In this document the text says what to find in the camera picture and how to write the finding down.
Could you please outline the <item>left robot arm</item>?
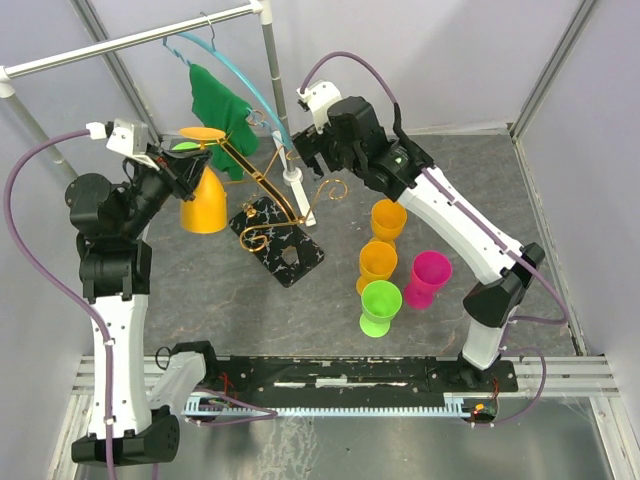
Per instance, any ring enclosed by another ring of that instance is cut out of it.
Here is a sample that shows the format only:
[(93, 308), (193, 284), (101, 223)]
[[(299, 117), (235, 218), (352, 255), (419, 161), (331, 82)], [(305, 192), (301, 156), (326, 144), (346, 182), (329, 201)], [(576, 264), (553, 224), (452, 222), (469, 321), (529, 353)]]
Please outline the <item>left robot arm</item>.
[(178, 343), (152, 390), (145, 387), (144, 322), (152, 248), (142, 233), (170, 197), (195, 199), (211, 154), (148, 148), (149, 165), (131, 158), (127, 181), (101, 174), (74, 180), (65, 192), (84, 305), (94, 323), (94, 405), (87, 434), (72, 445), (79, 464), (134, 466), (168, 463), (179, 450), (179, 416), (192, 392), (209, 390), (221, 368), (208, 341)]

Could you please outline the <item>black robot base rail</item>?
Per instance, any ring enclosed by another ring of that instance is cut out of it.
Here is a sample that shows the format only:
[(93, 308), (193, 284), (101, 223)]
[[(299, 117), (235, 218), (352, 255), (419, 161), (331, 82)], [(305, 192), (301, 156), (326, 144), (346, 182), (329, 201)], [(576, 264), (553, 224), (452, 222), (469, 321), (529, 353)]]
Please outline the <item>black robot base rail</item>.
[(260, 407), (441, 407), (446, 394), (518, 390), (511, 361), (478, 373), (458, 359), (418, 357), (219, 358), (203, 386)]

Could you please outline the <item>gold wine glass rack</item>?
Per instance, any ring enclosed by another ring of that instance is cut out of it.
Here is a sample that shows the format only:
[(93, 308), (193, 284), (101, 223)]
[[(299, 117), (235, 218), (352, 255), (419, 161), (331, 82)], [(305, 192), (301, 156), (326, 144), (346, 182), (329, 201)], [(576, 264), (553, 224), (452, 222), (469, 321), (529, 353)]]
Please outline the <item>gold wine glass rack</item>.
[(265, 197), (250, 202), (243, 212), (230, 221), (232, 230), (238, 234), (240, 246), (256, 256), (261, 264), (278, 282), (288, 288), (320, 265), (325, 252), (314, 242), (302, 227), (314, 213), (316, 204), (329, 184), (341, 186), (337, 194), (330, 189), (331, 200), (341, 200), (347, 193), (346, 184), (337, 179), (324, 181), (316, 190), (312, 200), (305, 200), (296, 211), (287, 197), (268, 179), (268, 174), (255, 167), (231, 143), (231, 135), (223, 130), (209, 127), (198, 129), (202, 134), (200, 146), (218, 145), (248, 174), (250, 181), (258, 185)]

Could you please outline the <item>lime green wine glass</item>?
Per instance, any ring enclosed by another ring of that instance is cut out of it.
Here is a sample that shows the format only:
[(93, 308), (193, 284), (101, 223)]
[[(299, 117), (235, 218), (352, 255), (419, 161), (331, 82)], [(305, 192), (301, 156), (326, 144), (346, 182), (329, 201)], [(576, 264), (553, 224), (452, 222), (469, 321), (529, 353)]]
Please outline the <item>lime green wine glass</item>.
[(196, 142), (191, 142), (191, 141), (183, 141), (171, 147), (172, 151), (179, 151), (179, 152), (188, 151), (188, 150), (199, 150), (199, 149), (200, 149), (200, 145)]

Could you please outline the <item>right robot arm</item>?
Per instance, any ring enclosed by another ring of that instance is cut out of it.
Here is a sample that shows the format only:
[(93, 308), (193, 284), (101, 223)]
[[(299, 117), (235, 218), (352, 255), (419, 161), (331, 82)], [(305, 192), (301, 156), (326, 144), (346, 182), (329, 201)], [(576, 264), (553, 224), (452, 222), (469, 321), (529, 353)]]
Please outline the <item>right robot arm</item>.
[(458, 357), (457, 376), (468, 390), (489, 384), (500, 359), (509, 320), (527, 292), (545, 252), (501, 232), (446, 179), (434, 159), (402, 128), (393, 107), (394, 135), (387, 136), (374, 107), (361, 96), (336, 94), (300, 100), (313, 123), (292, 143), (315, 173), (347, 169), (431, 227), (466, 262), (477, 283), (463, 300), (471, 317)]

